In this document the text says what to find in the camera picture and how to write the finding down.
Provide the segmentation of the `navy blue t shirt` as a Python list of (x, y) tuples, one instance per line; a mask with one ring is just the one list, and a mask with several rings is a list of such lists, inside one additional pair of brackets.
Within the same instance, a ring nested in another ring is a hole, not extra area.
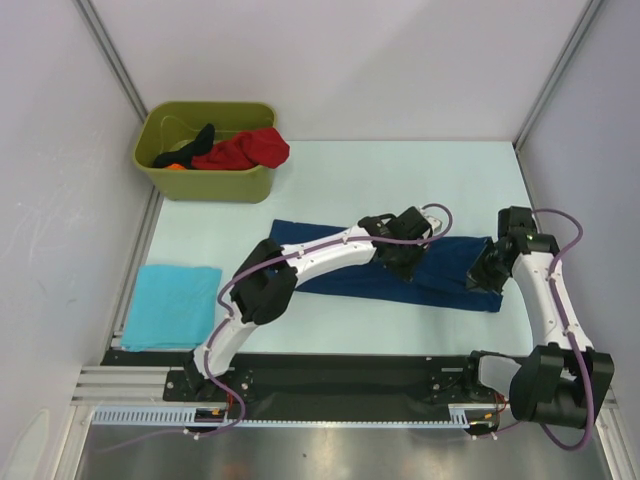
[(497, 313), (502, 296), (466, 288), (467, 271), (485, 246), (484, 237), (447, 236), (431, 244), (404, 281), (378, 263), (329, 272), (298, 286), (298, 292), (392, 301), (413, 305)]

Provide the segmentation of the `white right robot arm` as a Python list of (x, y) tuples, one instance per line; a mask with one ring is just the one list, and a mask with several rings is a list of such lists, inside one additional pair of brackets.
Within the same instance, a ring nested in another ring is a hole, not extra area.
[(564, 284), (567, 249), (541, 232), (534, 213), (511, 206), (498, 213), (496, 240), (489, 240), (467, 272), (471, 291), (499, 294), (517, 285), (528, 315), (534, 348), (521, 359), (476, 352), (476, 367), (463, 373), (461, 388), (473, 401), (497, 392), (520, 421), (588, 430), (615, 371), (610, 355), (597, 351), (581, 327)]

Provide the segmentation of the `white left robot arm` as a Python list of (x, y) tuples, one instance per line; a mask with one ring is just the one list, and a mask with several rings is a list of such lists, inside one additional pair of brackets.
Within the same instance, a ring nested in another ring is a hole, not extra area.
[(409, 281), (430, 243), (448, 233), (452, 221), (430, 215), (430, 205), (400, 215), (366, 216), (355, 225), (319, 239), (280, 244), (259, 242), (217, 298), (223, 320), (184, 363), (186, 387), (197, 398), (214, 397), (221, 375), (260, 326), (287, 310), (296, 288), (347, 267), (379, 264)]

